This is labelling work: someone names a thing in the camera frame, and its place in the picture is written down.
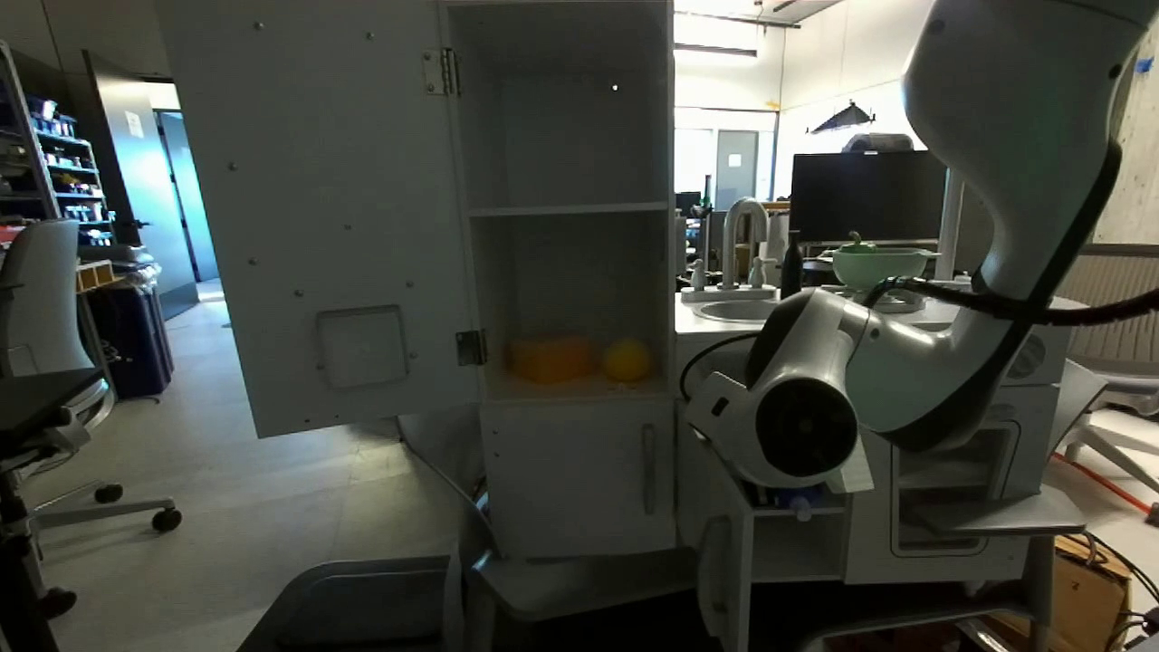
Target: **open cabinet door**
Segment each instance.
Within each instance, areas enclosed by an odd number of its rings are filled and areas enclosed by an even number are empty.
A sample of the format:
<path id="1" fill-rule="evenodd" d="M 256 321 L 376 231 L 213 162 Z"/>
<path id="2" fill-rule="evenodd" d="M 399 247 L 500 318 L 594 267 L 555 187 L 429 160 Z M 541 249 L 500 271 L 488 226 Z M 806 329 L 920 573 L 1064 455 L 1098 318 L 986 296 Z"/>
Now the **open cabinet door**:
<path id="1" fill-rule="evenodd" d="M 159 15 L 256 432 L 474 401 L 439 3 Z"/>

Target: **wire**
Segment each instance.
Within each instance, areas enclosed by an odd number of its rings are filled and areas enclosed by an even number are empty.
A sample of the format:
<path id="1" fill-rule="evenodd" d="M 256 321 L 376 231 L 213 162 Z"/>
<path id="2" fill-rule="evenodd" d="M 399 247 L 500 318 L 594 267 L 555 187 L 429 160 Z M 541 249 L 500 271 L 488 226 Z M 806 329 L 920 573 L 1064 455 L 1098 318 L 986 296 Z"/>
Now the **wire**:
<path id="1" fill-rule="evenodd" d="M 1033 309 L 1027 300 L 1016 296 L 1000 296 L 1000 295 L 964 295 L 952 286 L 935 286 L 926 280 L 883 280 L 870 291 L 865 309 L 875 309 L 883 295 L 890 291 L 908 291 L 908 295 L 923 295 L 947 303 L 960 303 L 993 318 L 1028 318 L 1039 327 L 1098 327 L 1098 321 L 1122 321 L 1122 318 L 1138 318 L 1147 312 L 1159 312 L 1159 286 L 1127 300 L 1111 300 L 1111 303 L 1098 303 L 1098 309 Z"/>
<path id="2" fill-rule="evenodd" d="M 1153 601 L 1159 601 L 1156 579 L 1153 579 L 1146 570 L 1138 570 L 1118 547 L 1111 547 L 1110 540 L 1102 540 L 1102 537 L 1089 531 L 1089 528 L 1068 531 L 1068 540 L 1077 540 L 1077 544 L 1083 544 L 1083 547 L 1089 547 L 1089 552 L 1095 552 L 1095 544 L 1105 547 L 1105 552 L 1111 552 L 1111 556 L 1131 570 L 1131 577 L 1153 594 Z"/>
<path id="3" fill-rule="evenodd" d="M 1083 464 L 1077 464 L 1077 459 L 1060 455 L 1060 453 L 1053 453 L 1053 459 L 1058 459 L 1058 464 L 1064 464 L 1064 467 L 1073 467 L 1073 470 L 1080 470 L 1080 475 L 1086 475 L 1095 484 L 1102 484 L 1102 490 L 1116 493 L 1122 502 L 1131 502 L 1135 511 L 1140 511 L 1140 518 L 1147 518 L 1147 515 L 1153 515 L 1153 509 L 1147 509 L 1146 499 L 1138 499 L 1138 498 L 1122 493 L 1116 483 L 1110 483 L 1110 480 L 1095 475 L 1089 467 L 1083 467 Z"/>
<path id="4" fill-rule="evenodd" d="M 714 344 L 706 344 L 703 352 L 696 352 L 687 362 L 686 362 L 686 371 L 680 371 L 680 399 L 687 401 L 692 396 L 687 396 L 687 372 L 692 372 L 692 365 L 696 362 L 703 362 L 706 355 L 714 355 L 714 352 L 722 352 L 722 347 L 727 347 L 727 344 L 739 344 L 739 342 L 756 342 L 760 332 L 739 332 L 739 337 L 726 337 L 726 342 L 714 342 Z"/>
<path id="5" fill-rule="evenodd" d="M 1110 639 L 1110 645 L 1102 645 L 1105 652 L 1116 652 L 1118 645 L 1118 639 L 1127 639 L 1127 629 L 1147 629 L 1147 621 L 1140 621 L 1138 611 L 1131 611 L 1116 629 L 1111 629 L 1111 639 Z"/>

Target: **cardboard box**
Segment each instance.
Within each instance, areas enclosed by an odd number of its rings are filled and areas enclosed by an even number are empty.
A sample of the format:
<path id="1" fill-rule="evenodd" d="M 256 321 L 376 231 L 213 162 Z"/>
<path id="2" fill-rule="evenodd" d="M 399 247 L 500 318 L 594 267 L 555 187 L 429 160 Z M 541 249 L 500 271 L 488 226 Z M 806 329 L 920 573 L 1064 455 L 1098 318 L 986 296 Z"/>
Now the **cardboard box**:
<path id="1" fill-rule="evenodd" d="M 1131 570 L 1102 544 L 1053 540 L 1053 652 L 1122 649 Z M 993 616 L 1010 649 L 1027 649 L 1027 616 Z"/>

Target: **black cable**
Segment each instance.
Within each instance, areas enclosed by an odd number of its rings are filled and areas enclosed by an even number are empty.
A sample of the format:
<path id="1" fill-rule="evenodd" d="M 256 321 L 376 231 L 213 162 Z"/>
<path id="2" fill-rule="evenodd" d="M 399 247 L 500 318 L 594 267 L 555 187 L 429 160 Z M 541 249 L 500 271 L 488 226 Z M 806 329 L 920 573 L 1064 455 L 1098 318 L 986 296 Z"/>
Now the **black cable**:
<path id="1" fill-rule="evenodd" d="M 703 352 L 696 352 L 687 362 L 686 362 L 686 371 L 680 371 L 680 399 L 687 401 L 692 396 L 687 396 L 687 372 L 692 372 L 692 365 L 696 362 L 703 362 L 706 355 L 714 355 L 714 352 L 722 352 L 722 347 L 727 347 L 727 344 L 739 344 L 739 342 L 756 342 L 760 332 L 739 332 L 739 337 L 726 337 L 726 342 L 714 342 L 714 344 L 706 344 Z"/>
<path id="2" fill-rule="evenodd" d="M 908 295 L 923 295 L 947 303 L 960 303 L 993 318 L 1028 318 L 1039 327 L 1098 327 L 1098 321 L 1122 321 L 1122 318 L 1138 318 L 1147 312 L 1159 312 L 1159 286 L 1127 300 L 1111 300 L 1111 303 L 1098 303 L 1098 309 L 1033 309 L 1027 300 L 1016 296 L 1000 296 L 1000 295 L 964 295 L 952 286 L 935 286 L 923 280 L 883 280 L 870 291 L 865 309 L 875 309 L 883 295 L 890 291 L 908 291 Z"/>

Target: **handle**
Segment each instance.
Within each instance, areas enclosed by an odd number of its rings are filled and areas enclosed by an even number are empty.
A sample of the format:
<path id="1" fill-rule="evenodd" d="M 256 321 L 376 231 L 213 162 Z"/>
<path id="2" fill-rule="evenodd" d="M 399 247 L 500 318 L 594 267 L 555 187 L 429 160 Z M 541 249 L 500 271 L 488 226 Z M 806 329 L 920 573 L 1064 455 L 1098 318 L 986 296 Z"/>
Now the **handle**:
<path id="1" fill-rule="evenodd" d="M 643 459 L 646 459 L 646 475 L 643 475 L 643 493 L 646 493 L 646 515 L 656 515 L 656 423 L 643 426 Z"/>

